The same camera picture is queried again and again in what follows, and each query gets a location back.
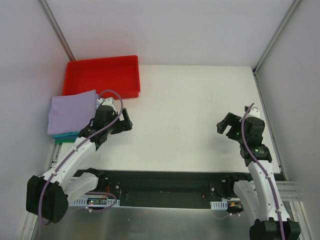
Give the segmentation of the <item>purple t-shirt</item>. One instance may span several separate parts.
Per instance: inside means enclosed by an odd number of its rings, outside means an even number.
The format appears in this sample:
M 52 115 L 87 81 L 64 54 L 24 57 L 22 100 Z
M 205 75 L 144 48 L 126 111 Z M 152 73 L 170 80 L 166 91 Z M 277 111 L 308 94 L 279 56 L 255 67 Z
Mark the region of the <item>purple t-shirt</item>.
M 74 95 L 53 96 L 48 114 L 48 135 L 79 132 L 95 116 L 95 90 Z

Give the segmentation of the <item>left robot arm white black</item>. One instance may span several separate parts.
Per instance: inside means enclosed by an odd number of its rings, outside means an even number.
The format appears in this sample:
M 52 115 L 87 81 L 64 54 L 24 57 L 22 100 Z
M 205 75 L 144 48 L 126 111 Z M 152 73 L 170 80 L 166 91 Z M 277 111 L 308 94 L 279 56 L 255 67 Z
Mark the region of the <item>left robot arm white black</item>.
M 67 154 L 40 176 L 27 182 L 26 211 L 36 215 L 42 225 L 58 223 L 70 204 L 84 194 L 107 195 L 106 177 L 100 170 L 88 168 L 72 179 L 80 166 L 107 141 L 109 135 L 130 131 L 133 123 L 126 108 L 116 112 L 111 105 L 100 105 L 95 116 L 76 138 Z

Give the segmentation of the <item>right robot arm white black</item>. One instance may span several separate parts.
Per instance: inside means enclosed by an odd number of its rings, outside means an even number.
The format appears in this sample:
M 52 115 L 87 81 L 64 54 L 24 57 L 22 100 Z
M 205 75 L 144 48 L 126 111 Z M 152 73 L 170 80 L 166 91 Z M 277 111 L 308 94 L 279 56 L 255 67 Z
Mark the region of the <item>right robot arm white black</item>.
M 300 224 L 287 212 L 273 172 L 270 150 L 263 144 L 265 122 L 257 109 L 247 110 L 243 117 L 228 113 L 217 123 L 217 132 L 239 143 L 240 155 L 252 180 L 232 180 L 225 184 L 230 197 L 239 197 L 252 225 L 251 240 L 297 240 Z

